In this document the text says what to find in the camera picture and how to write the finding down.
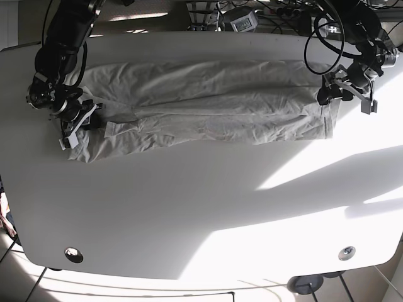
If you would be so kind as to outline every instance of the black cable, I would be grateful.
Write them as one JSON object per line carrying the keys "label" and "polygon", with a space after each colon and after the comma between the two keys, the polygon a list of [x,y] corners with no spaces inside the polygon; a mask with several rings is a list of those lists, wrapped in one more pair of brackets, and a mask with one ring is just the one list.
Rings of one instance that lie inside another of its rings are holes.
{"label": "black cable", "polygon": [[84,72],[86,71],[86,64],[87,64],[87,54],[88,54],[88,47],[87,47],[87,41],[83,45],[84,47],[84,53],[82,55],[82,63],[81,63],[81,69],[80,69],[80,74],[78,76],[77,82],[74,83],[72,87],[77,88],[78,85],[80,85],[82,78],[84,77]]}
{"label": "black cable", "polygon": [[263,15],[261,15],[261,14],[259,14],[258,17],[262,17],[262,18],[264,18],[264,19],[269,20],[270,22],[272,22],[272,23],[274,24],[274,26],[275,26],[275,29],[274,29],[274,30],[276,30],[277,28],[280,28],[281,34],[283,34],[283,30],[282,30],[282,28],[280,27],[280,25],[279,25],[278,23],[274,22],[270,17],[263,16]]}
{"label": "black cable", "polygon": [[250,0],[245,0],[245,3],[242,3],[242,4],[235,4],[234,1],[231,1],[231,4],[232,4],[233,6],[235,6],[236,8],[238,8],[239,6],[246,5],[249,1],[250,1]]}
{"label": "black cable", "polygon": [[277,29],[279,29],[279,30],[280,30],[280,33],[283,34],[283,29],[281,28],[282,25],[284,25],[284,23],[277,25],[277,26],[274,28],[274,30],[271,31],[271,33],[275,33],[275,31],[276,31]]}
{"label": "black cable", "polygon": [[[332,22],[324,23],[324,24],[320,25],[320,27],[318,27],[318,30],[321,29],[322,27],[325,27],[326,25],[335,24],[335,23],[337,23],[337,22],[336,22],[336,21],[332,21]],[[312,37],[313,37],[314,35],[315,35],[315,30],[309,35],[308,40],[307,40],[307,43],[305,43],[305,48],[304,48],[304,62],[305,62],[305,65],[307,66],[307,68],[309,69],[309,71],[311,71],[311,73],[317,74],[318,76],[323,76],[324,74],[328,74],[330,71],[333,70],[333,68],[335,68],[335,66],[336,66],[336,65],[339,63],[339,61],[340,61],[341,54],[339,54],[337,60],[336,60],[335,63],[332,65],[332,67],[330,67],[330,68],[327,69],[326,71],[324,71],[324,72],[317,72],[317,71],[314,71],[314,70],[309,66],[309,63],[308,63],[308,60],[307,60],[308,44],[309,44],[310,39],[312,39]]]}
{"label": "black cable", "polygon": [[322,13],[320,15],[318,15],[315,18],[314,21],[314,29],[315,29],[315,33],[318,37],[318,39],[322,42],[323,45],[325,45],[328,49],[332,50],[333,52],[336,52],[337,54],[342,53],[343,57],[349,58],[349,59],[353,59],[353,60],[359,60],[362,58],[361,55],[355,55],[353,53],[349,53],[349,52],[342,52],[340,49],[338,49],[337,47],[335,47],[334,45],[331,45],[328,41],[325,40],[325,38],[321,35],[320,31],[319,31],[319,21],[325,17],[326,13]]}
{"label": "black cable", "polygon": [[[260,0],[255,0],[255,1],[258,2],[258,3],[260,3],[260,4],[262,4],[263,6],[267,7],[267,8],[270,9],[271,11],[274,10],[273,8],[271,8],[271,7],[268,6],[266,3],[263,3],[263,2],[260,1]],[[286,19],[284,19],[284,18],[281,17],[280,15],[277,15],[277,16],[282,20],[282,22],[284,22],[285,24],[287,24],[293,31],[295,31],[298,35],[300,35],[300,33],[298,32],[298,30],[297,30],[294,26],[292,26],[292,25],[290,24],[290,22],[288,22]]]}
{"label": "black cable", "polygon": [[53,0],[50,0],[49,5],[48,5],[48,9],[46,10],[45,20],[43,21],[43,26],[42,26],[42,46],[43,46],[43,44],[45,44],[45,26],[46,26],[46,20],[48,18],[49,9],[50,9],[50,6],[52,5],[52,2],[53,2]]}
{"label": "black cable", "polygon": [[402,21],[400,21],[400,22],[398,22],[395,26],[393,26],[392,27],[392,29],[388,32],[388,35],[390,35],[390,33],[396,28],[396,27],[398,27],[400,24],[402,24],[403,23],[403,20]]}
{"label": "black cable", "polygon": [[[327,6],[329,7],[330,10],[332,10],[334,16],[336,17],[336,21],[331,21],[330,23],[325,23],[323,25],[320,25],[320,27],[318,27],[317,29],[315,29],[310,36],[308,37],[307,43],[305,44],[305,48],[304,48],[304,62],[307,66],[307,68],[309,69],[309,71],[311,71],[313,74],[317,74],[318,76],[323,76],[325,74],[328,74],[330,71],[333,70],[333,68],[335,68],[335,66],[337,66],[337,64],[340,62],[341,57],[343,56],[343,52],[344,52],[344,45],[346,43],[346,33],[344,32],[344,26],[343,26],[343,22],[341,21],[340,15],[338,13],[338,11],[336,10],[336,8],[334,8],[333,4],[329,1],[329,0],[324,0],[324,2],[327,4]],[[317,30],[321,29],[322,27],[329,25],[329,24],[333,24],[333,23],[338,23],[340,26],[340,31],[341,31],[341,48],[340,48],[340,53],[338,55],[338,58],[336,59],[336,61],[333,63],[333,65],[327,69],[324,72],[318,72],[318,71],[314,71],[312,68],[310,68],[309,64],[308,64],[308,60],[307,60],[307,49],[308,49],[308,44],[310,39],[312,39],[312,37],[314,36],[314,34],[316,33]]]}

